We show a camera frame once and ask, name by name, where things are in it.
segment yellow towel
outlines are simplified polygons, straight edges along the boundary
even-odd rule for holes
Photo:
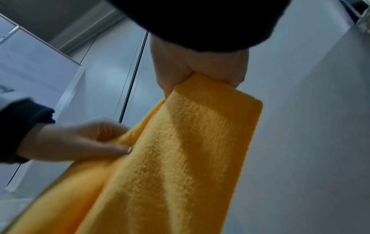
[[[118,139],[130,156],[73,164],[7,233],[220,233],[261,110],[194,74]]]

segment towel fold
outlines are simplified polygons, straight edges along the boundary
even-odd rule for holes
[[[117,139],[129,156],[75,162],[6,233],[220,233],[261,110],[193,74]]]

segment person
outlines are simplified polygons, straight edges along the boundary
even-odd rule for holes
[[[245,77],[249,48],[267,40],[291,0],[248,1],[245,5],[110,0],[151,34],[157,83],[166,97],[193,72],[237,87]],[[119,157],[125,146],[107,142],[127,131],[113,122],[53,125],[53,110],[4,88],[0,93],[3,153],[0,162],[65,161]]]

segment terry cloth fabric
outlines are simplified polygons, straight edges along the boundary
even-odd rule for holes
[[[220,233],[261,110],[193,74],[116,141],[129,156],[74,163],[6,233]]]

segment yellow cloth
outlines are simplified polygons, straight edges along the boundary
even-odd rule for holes
[[[118,140],[130,156],[73,164],[8,232],[220,233],[261,110],[194,74]]]

